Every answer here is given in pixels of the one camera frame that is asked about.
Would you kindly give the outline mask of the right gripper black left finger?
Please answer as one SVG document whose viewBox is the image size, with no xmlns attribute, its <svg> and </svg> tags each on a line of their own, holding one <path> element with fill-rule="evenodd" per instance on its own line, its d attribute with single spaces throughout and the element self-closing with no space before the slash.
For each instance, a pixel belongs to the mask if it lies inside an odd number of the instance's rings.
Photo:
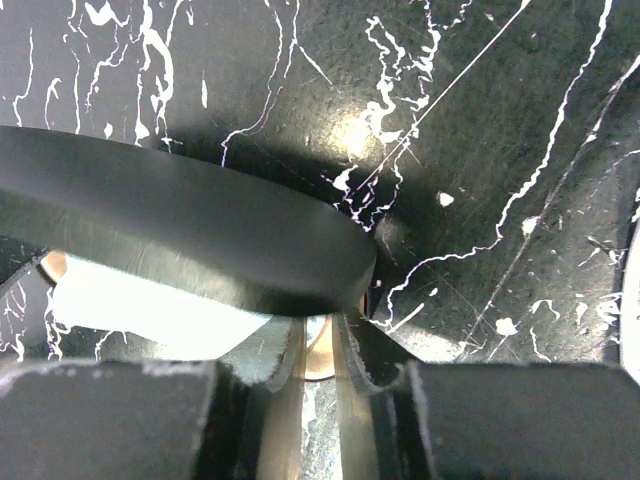
<svg viewBox="0 0 640 480">
<path fill-rule="evenodd" d="M 5 479 L 295 479 L 305 326 L 210 361 L 71 359 L 1 374 Z"/>
</svg>

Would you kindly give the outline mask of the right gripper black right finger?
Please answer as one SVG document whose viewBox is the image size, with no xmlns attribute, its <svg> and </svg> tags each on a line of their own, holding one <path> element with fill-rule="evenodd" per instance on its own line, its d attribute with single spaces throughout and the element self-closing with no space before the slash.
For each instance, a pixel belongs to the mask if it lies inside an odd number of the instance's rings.
<svg viewBox="0 0 640 480">
<path fill-rule="evenodd" d="M 639 387 L 603 364 L 417 359 L 359 312 L 333 318 L 347 479 L 635 479 Z"/>
</svg>

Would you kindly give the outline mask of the light blue cleaning cloth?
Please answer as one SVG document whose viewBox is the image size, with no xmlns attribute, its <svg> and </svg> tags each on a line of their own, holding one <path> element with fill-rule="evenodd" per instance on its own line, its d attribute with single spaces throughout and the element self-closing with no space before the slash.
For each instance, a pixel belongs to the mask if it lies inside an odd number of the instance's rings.
<svg viewBox="0 0 640 480">
<path fill-rule="evenodd" d="M 43 269 L 54 282 L 49 291 L 49 354 L 63 357 L 61 338 L 75 328 L 110 336 L 120 333 L 148 343 L 131 360 L 220 361 L 240 378 L 267 380 L 279 368 L 291 323 L 189 294 L 167 285 L 59 251 Z"/>
</svg>

